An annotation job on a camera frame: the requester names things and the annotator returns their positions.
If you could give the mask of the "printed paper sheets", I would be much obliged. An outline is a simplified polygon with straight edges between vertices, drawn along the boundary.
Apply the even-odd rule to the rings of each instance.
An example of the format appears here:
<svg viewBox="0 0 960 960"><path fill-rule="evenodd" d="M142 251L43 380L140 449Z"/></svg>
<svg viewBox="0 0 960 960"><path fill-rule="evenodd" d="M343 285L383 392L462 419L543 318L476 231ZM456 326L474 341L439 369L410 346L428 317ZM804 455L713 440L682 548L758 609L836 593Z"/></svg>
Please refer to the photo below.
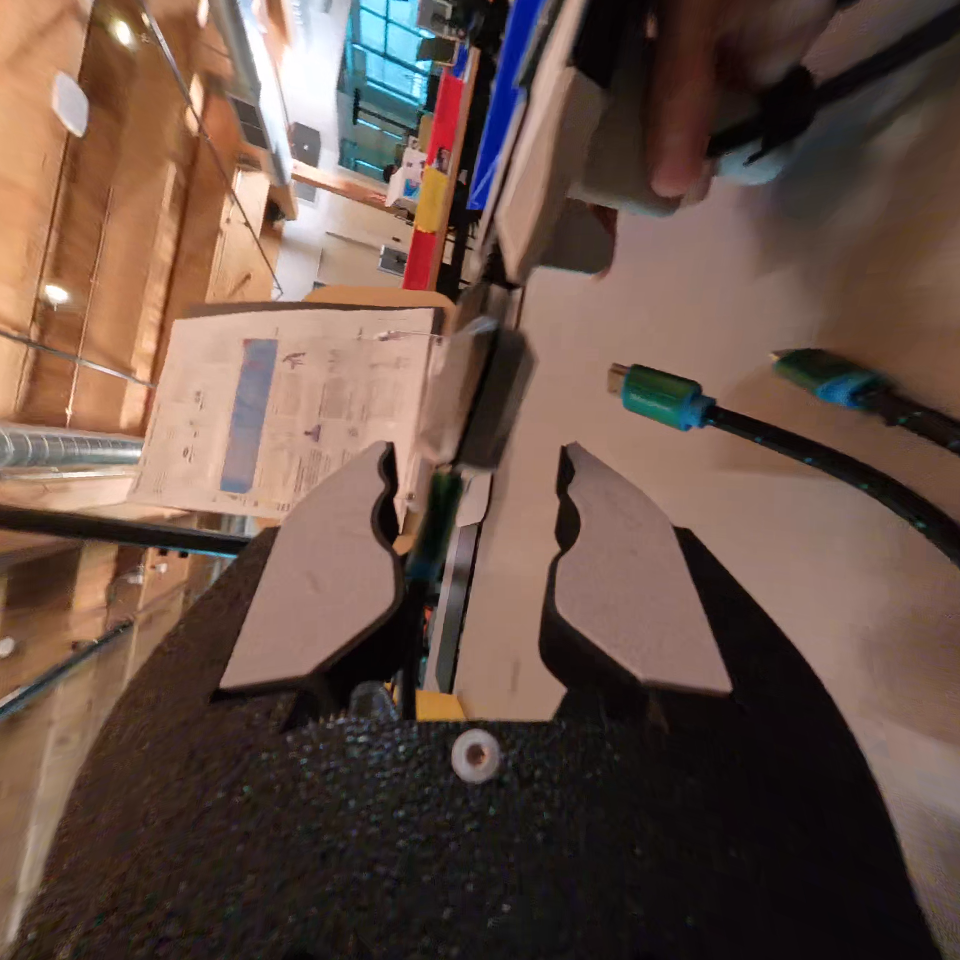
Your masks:
<svg viewBox="0 0 960 960"><path fill-rule="evenodd" d="M281 521L371 444L393 445L403 521L442 306L210 306L171 326L128 499Z"/></svg>

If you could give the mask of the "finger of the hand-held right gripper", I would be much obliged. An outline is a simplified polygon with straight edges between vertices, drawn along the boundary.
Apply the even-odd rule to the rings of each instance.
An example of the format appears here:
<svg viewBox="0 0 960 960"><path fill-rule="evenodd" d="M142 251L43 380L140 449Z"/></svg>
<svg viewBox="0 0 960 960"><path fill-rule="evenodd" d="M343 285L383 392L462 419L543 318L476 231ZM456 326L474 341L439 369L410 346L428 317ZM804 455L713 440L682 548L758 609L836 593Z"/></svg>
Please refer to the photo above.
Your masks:
<svg viewBox="0 0 960 960"><path fill-rule="evenodd" d="M601 81L601 3L546 2L517 67L519 85L549 85L573 69Z"/></svg>
<svg viewBox="0 0 960 960"><path fill-rule="evenodd" d="M536 83L511 142L495 206L495 239L506 277L528 280L537 268L602 275L615 240L575 193L606 93L574 67Z"/></svg>

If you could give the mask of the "silver air duct with vents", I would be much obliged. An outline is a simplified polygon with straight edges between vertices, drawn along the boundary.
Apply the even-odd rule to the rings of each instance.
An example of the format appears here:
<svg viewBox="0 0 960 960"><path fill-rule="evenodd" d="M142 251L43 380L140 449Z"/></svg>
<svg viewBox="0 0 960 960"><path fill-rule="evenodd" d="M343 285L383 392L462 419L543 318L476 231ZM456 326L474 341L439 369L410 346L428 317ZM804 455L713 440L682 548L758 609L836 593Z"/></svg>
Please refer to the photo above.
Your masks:
<svg viewBox="0 0 960 960"><path fill-rule="evenodd" d="M254 4L210 1L208 6L230 64L224 91L242 139L273 186L291 186L293 157L282 90Z"/></svg>

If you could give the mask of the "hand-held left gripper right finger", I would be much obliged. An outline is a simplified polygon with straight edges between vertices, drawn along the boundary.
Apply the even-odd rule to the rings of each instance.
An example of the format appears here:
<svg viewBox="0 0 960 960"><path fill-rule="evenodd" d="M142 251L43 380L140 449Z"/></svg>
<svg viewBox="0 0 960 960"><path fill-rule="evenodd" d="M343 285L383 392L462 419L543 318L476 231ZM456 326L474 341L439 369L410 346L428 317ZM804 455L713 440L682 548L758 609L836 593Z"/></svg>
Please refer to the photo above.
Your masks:
<svg viewBox="0 0 960 960"><path fill-rule="evenodd" d="M557 474L558 553L538 641L568 691L727 697L733 682L667 514L578 442Z"/></svg>

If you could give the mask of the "white ceiling access point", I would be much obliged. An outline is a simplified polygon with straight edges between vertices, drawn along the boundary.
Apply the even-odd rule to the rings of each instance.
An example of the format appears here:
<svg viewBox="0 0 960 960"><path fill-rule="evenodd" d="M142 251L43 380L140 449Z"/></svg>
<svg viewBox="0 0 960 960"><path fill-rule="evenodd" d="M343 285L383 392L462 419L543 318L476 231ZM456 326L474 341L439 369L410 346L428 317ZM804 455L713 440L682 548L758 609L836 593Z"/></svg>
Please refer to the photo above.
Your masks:
<svg viewBox="0 0 960 960"><path fill-rule="evenodd" d="M64 71L54 75L51 107L56 119L73 138L83 138L90 121L90 101L78 81Z"/></svg>

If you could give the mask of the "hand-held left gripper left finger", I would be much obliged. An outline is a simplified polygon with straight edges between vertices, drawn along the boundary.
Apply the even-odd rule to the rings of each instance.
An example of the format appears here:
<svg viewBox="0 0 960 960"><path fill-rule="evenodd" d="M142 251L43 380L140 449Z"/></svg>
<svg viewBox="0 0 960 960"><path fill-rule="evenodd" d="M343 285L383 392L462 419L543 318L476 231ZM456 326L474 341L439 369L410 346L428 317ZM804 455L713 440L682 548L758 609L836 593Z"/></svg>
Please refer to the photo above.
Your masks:
<svg viewBox="0 0 960 960"><path fill-rule="evenodd" d="M278 527L218 693L309 690L400 611L394 444L376 440Z"/></svg>

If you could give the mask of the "person's right hand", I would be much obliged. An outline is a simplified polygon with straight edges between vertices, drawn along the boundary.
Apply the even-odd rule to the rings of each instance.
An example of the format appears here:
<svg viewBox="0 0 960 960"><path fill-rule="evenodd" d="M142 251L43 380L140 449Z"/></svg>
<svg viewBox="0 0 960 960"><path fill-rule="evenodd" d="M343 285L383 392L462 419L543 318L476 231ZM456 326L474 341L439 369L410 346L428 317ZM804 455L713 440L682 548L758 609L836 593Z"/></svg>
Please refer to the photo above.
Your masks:
<svg viewBox="0 0 960 960"><path fill-rule="evenodd" d="M677 1L656 15L646 120L654 193L683 207L710 191L717 91L768 88L810 52L842 2Z"/></svg>

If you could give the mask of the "wooden document stand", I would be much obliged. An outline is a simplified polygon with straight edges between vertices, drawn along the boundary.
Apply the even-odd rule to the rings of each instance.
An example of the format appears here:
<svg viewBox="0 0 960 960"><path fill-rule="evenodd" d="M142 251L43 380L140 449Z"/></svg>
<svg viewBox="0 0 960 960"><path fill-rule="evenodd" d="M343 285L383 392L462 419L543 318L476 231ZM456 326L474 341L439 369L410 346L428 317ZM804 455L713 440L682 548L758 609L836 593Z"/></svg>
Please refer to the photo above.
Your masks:
<svg viewBox="0 0 960 960"><path fill-rule="evenodd" d="M329 713L345 708L357 687L372 682L384 684L398 673L403 674L405 692L414 693L424 655L424 611L433 588L442 579L464 490L474 475L491 473L498 465L510 432L510 426L503 426L502 414L507 413L510 424L515 413L511 396L517 380L512 363L516 359L520 362L519 384L524 390L529 378L526 366L529 356L523 336L508 329L500 318L480 316L453 332L457 307L441 294L386 287L326 286L301 302L263 302L300 303L426 304L444 309L418 413L414 439L418 465L416 483L403 520L394 504L398 535L393 549L401 560L404 576L399 612L309 689L218 693L279 527L293 510L282 520L272 520L275 524L268 532L273 540L260 562L260 571L255 574L252 586L244 587L243 597L230 608L240 621L237 628L227 629L232 646L211 695L212 702L295 693L307 698L321 712ZM226 310L227 305L261 303L204 304L187 317L204 313L210 306L214 311Z"/></svg>

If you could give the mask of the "red plastic bin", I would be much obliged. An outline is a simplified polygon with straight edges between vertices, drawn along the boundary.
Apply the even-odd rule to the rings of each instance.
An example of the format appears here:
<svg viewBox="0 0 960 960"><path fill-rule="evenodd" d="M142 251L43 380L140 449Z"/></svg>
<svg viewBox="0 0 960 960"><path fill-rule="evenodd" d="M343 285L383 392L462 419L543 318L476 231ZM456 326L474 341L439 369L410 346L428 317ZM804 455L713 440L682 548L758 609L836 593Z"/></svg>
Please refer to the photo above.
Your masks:
<svg viewBox="0 0 960 960"><path fill-rule="evenodd" d="M469 47L462 69L443 69L438 86L427 161L445 160L445 171L425 171L424 196L414 213L402 287L408 291L434 291L448 242L457 183L462 170L463 146L469 125L481 54Z"/></svg>

